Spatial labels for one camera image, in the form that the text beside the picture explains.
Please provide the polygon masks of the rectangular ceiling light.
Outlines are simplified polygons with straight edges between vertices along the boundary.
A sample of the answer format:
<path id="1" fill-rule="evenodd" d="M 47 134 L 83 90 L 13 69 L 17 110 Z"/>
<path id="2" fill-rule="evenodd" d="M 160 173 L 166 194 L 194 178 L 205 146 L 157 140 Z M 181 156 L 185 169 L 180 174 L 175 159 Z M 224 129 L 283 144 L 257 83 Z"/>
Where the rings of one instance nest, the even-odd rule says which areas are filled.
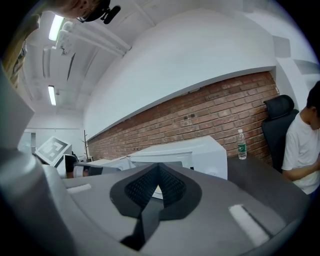
<path id="1" fill-rule="evenodd" d="M 56 41 L 63 25 L 65 18 L 59 15 L 55 15 L 50 27 L 48 39 L 50 41 Z"/>
<path id="2" fill-rule="evenodd" d="M 50 103 L 52 106 L 56 106 L 57 102 L 56 102 L 56 94 L 55 94 L 55 87 L 53 85 L 49 85 L 48 86 L 48 94 L 49 94 L 49 99 L 50 99 Z"/>

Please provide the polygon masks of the clear bottle with green label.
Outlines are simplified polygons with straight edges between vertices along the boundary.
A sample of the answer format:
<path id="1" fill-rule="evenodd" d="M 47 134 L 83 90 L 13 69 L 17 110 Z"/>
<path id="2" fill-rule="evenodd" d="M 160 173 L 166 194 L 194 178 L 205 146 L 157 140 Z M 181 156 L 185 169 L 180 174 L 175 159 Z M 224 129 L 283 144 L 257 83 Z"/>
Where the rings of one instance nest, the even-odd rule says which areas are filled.
<path id="1" fill-rule="evenodd" d="M 238 145 L 238 158 L 240 160 L 245 160 L 247 158 L 247 143 L 245 139 L 245 135 L 242 129 L 238 130 L 237 135 L 237 145 Z"/>

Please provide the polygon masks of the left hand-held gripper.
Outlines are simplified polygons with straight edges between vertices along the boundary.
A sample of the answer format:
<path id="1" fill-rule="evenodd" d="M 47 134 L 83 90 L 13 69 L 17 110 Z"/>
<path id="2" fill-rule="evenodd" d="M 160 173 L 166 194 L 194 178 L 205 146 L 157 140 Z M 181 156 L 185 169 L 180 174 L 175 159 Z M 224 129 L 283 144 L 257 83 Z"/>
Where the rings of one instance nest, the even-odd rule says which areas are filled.
<path id="1" fill-rule="evenodd" d="M 72 145 L 55 136 L 40 146 L 34 155 L 43 164 L 54 167 L 62 179 L 108 175 L 122 171 L 117 167 L 99 167 L 80 162 L 72 151 Z"/>

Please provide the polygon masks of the person's yellow plaid shirt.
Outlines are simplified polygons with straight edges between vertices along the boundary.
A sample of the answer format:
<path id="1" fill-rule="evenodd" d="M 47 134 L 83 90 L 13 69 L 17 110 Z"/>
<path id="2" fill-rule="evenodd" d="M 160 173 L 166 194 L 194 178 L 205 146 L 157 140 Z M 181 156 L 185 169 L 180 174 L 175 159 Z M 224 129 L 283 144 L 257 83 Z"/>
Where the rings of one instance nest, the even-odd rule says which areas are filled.
<path id="1" fill-rule="evenodd" d="M 34 14 L 19 26 L 2 57 L 3 69 L 16 91 L 18 90 L 19 71 L 23 67 L 27 55 L 26 40 L 32 32 L 40 27 L 41 16 L 41 14 Z"/>

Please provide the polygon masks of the black office chair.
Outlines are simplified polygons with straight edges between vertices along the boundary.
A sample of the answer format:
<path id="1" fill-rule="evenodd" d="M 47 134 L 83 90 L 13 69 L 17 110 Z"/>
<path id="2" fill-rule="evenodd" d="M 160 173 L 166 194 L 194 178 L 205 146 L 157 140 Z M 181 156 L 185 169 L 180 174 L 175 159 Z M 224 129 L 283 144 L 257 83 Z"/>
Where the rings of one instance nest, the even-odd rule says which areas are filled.
<path id="1" fill-rule="evenodd" d="M 272 166 L 282 172 L 287 131 L 299 113 L 294 101 L 288 95 L 279 95 L 263 102 L 267 118 L 262 121 L 262 132 L 272 158 Z"/>

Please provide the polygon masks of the white ceiling pipes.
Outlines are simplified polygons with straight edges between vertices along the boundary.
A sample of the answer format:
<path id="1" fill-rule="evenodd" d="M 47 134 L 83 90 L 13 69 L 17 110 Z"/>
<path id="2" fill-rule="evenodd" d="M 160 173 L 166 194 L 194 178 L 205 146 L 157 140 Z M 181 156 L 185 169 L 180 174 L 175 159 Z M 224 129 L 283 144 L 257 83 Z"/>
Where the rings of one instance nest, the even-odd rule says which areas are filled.
<path id="1" fill-rule="evenodd" d="M 132 48 L 110 31 L 107 31 L 106 35 L 109 36 L 114 42 L 108 40 L 105 36 L 83 27 L 79 23 L 67 21 L 64 23 L 62 28 L 68 32 L 70 36 L 87 42 L 93 46 L 97 46 L 118 57 L 123 57 Z"/>

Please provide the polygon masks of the white microwave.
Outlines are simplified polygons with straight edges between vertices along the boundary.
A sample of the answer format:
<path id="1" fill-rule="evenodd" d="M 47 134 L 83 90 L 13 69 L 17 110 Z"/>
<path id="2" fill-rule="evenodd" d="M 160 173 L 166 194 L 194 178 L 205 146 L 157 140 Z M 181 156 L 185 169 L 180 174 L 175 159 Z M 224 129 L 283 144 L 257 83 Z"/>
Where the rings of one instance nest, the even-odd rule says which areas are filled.
<path id="1" fill-rule="evenodd" d="M 90 164 L 123 171 L 152 163 L 180 166 L 225 180 L 228 178 L 227 152 L 211 136 L 154 145 L 113 160 L 100 159 Z"/>

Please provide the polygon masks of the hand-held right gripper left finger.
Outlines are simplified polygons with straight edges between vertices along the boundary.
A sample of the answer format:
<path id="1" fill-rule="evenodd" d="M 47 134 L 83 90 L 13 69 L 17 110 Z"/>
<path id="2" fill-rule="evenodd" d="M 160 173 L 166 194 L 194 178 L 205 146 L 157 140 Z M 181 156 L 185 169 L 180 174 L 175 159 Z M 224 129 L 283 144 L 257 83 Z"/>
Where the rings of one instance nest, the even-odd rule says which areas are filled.
<path id="1" fill-rule="evenodd" d="M 140 250 L 160 225 L 160 200 L 150 198 L 138 217 L 124 216 L 110 196 L 119 181 L 142 171 L 147 166 L 105 173 L 101 175 L 68 178 L 63 184 L 82 213 L 117 242 Z"/>

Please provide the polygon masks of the wooden coat rack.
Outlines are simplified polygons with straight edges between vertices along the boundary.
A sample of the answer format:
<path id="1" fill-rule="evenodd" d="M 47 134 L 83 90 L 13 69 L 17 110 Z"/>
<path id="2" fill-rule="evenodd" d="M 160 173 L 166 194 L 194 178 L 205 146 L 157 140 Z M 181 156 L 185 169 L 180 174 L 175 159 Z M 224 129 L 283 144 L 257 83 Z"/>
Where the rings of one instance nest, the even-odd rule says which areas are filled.
<path id="1" fill-rule="evenodd" d="M 87 134 L 85 129 L 83 130 L 82 142 L 84 143 L 84 156 L 85 156 L 85 159 L 88 160 L 90 155 L 88 154 Z"/>

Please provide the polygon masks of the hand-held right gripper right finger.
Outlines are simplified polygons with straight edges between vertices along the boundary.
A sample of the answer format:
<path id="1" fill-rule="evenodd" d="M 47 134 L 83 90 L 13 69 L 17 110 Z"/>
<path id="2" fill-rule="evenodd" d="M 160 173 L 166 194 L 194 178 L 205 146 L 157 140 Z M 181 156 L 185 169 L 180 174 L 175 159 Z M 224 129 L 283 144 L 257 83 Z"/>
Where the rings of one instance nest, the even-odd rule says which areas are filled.
<path id="1" fill-rule="evenodd" d="M 163 221 L 154 233 L 156 248 L 257 248 L 284 240 L 291 226 L 271 207 L 234 183 L 184 167 L 175 171 L 202 190 L 198 206 L 184 219 Z"/>

